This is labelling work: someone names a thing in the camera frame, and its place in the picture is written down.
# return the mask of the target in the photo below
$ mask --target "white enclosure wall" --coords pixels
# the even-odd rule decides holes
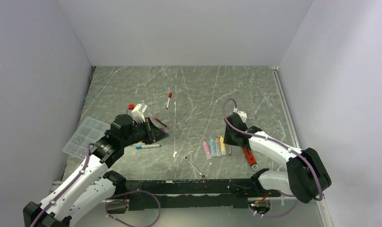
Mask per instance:
[[[92,65],[280,63],[312,0],[59,0]]]
[[[0,0],[0,227],[61,177],[90,74],[56,1]]]
[[[315,0],[280,77],[302,147],[332,178],[335,226],[382,226],[382,0]]]

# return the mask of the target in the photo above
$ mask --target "clear plastic container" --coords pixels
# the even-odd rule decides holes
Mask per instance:
[[[84,159],[89,143],[94,143],[104,136],[109,124],[97,119],[86,117],[62,151],[69,155]]]

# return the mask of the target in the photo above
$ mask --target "electrical wire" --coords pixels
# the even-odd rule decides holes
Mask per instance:
[[[230,185],[234,185],[234,186],[242,188],[242,189],[251,189],[252,188],[252,186],[251,187],[242,187],[242,186],[239,186],[239,185],[236,185],[236,184],[233,184],[233,183],[230,184]]]
[[[83,164],[83,167],[81,169],[81,171],[85,171],[86,167],[88,166],[88,163],[89,163],[89,160],[90,160],[90,146],[93,146],[94,144],[93,143],[90,143],[88,144],[88,149],[87,149],[87,152],[86,152],[86,157],[85,157],[85,163]],[[52,201],[56,201],[58,200],[69,188],[71,188],[72,185],[74,185],[74,183],[80,178],[80,176],[82,175],[81,171],[78,172],[78,174],[73,178],[73,180],[71,182],[69,182],[67,184],[67,186],[65,186],[65,188],[63,188],[60,193],[58,193],[53,199]],[[51,201],[45,206],[45,208],[43,208],[43,210],[36,216],[36,218],[33,220],[33,222],[31,223],[30,227],[35,227],[37,221],[40,219],[40,217],[52,206],[51,204]]]
[[[122,193],[122,194],[119,194],[119,195],[115,195],[115,196],[110,197],[109,199],[111,199],[111,198],[115,198],[115,197],[119,197],[119,196],[123,196],[123,195],[129,195],[129,194],[133,194],[133,193],[139,193],[139,192],[148,194],[148,195],[150,195],[151,197],[153,197],[154,200],[157,202],[157,206],[159,207],[159,212],[158,212],[158,214],[157,214],[156,219],[155,219],[150,225],[145,226],[145,227],[151,227],[151,226],[153,226],[153,225],[157,222],[157,220],[159,220],[160,213],[161,213],[161,205],[160,205],[160,202],[159,202],[159,200],[157,199],[157,197],[156,197],[155,195],[153,195],[152,193],[150,193],[150,192],[148,192],[148,191],[144,191],[144,190],[136,190],[136,191],[131,191],[131,192],[126,192],[126,193]],[[108,208],[111,204],[114,204],[114,203],[120,203],[120,202],[123,202],[123,201],[122,201],[122,200],[118,200],[118,201],[116,200],[116,201],[111,201],[111,202],[107,203],[107,204],[106,204],[106,207],[105,207],[106,214],[107,214],[110,218],[112,218],[112,219],[114,219],[114,220],[120,222],[121,224],[124,224],[124,225],[126,225],[126,226],[128,226],[128,227],[135,227],[135,226],[132,226],[132,225],[130,225],[130,224],[128,224],[128,223],[122,221],[121,219],[116,218],[116,217],[114,217],[113,215],[111,215],[111,214],[108,213],[107,208]]]
[[[255,203],[261,203],[269,196],[269,192],[266,192],[265,196],[261,200],[256,200]]]
[[[227,99],[225,102],[224,102],[224,105],[223,105],[223,108],[222,108],[222,113],[223,113],[223,118],[224,118],[224,121],[226,122],[226,124],[228,126],[230,126],[233,130],[239,132],[239,133],[242,133],[242,134],[245,134],[245,135],[249,135],[249,136],[253,136],[253,137],[258,137],[258,138],[261,138],[261,139],[266,139],[266,137],[264,136],[261,136],[261,135],[256,135],[256,134],[253,134],[253,133],[249,133],[249,132],[244,132],[244,131],[241,131],[239,129],[237,129],[236,127],[234,127],[226,118],[226,114],[225,114],[225,107],[226,107],[226,104],[229,102],[229,101],[232,101],[235,105],[235,108],[237,108],[237,102],[233,99],[233,98],[229,98]],[[278,141],[278,140],[275,140],[273,138],[267,138],[267,140],[271,141],[271,142],[274,142],[276,143],[277,145],[280,145],[281,147],[283,147],[284,149],[286,149],[288,151],[289,147],[285,144],[283,144],[282,142]],[[297,157],[299,157],[306,165],[307,167],[309,168],[309,170],[311,171],[312,175],[313,175],[313,179],[315,180],[315,183],[316,183],[316,186],[318,188],[318,192],[319,192],[319,198],[314,198],[314,200],[316,201],[321,201],[323,199],[323,191],[322,191],[322,187],[320,186],[320,183],[319,183],[319,179],[318,177],[316,176],[316,172],[315,170],[313,169],[313,166],[306,160],[306,158],[304,156],[302,156],[301,154],[297,153],[296,151],[294,151],[293,149],[290,149],[290,152],[295,154]],[[281,215],[274,215],[274,216],[263,216],[265,218],[280,218],[280,217],[283,217],[287,214],[289,214],[292,210],[295,209],[295,207],[298,205],[298,201],[295,202],[295,204],[287,211],[285,212],[284,214],[281,214]]]
[[[282,214],[279,214],[279,215],[262,215],[261,217],[263,217],[263,218],[281,218],[281,217],[284,217],[284,216],[286,216],[287,214],[291,213],[291,211],[293,211],[293,210],[297,207],[298,203],[299,203],[299,202],[296,201],[296,202],[294,203],[294,205],[293,205],[288,211],[286,211],[286,212],[284,212],[284,213],[282,213]]]

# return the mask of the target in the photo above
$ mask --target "gray marble surface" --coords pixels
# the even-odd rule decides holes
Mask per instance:
[[[169,92],[172,99],[166,110]],[[241,148],[233,147],[231,156],[207,160],[202,147],[202,140],[224,136],[222,106],[230,97],[237,101],[240,111],[247,113],[248,126],[260,127],[272,137],[292,144],[269,67],[97,67],[81,121],[90,116],[110,124],[129,103],[145,101],[148,111],[170,126],[170,136],[160,142],[161,148],[125,149],[112,169],[128,180],[200,179],[184,156],[189,156],[207,179],[249,178],[255,171]],[[230,102],[226,114],[232,109]],[[260,169],[282,171],[268,157],[256,151],[254,156]],[[64,179],[80,162],[69,157]]]

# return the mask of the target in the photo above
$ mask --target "wrench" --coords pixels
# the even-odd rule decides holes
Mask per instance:
[[[204,174],[203,174],[203,173],[202,173],[202,172],[201,172],[201,171],[194,165],[194,163],[192,163],[192,162],[189,160],[188,156],[185,156],[184,159],[185,159],[185,161],[187,161],[187,162],[192,166],[192,168],[194,168],[195,171],[198,172],[198,174],[201,176],[202,179],[206,179],[206,175],[204,175]]]

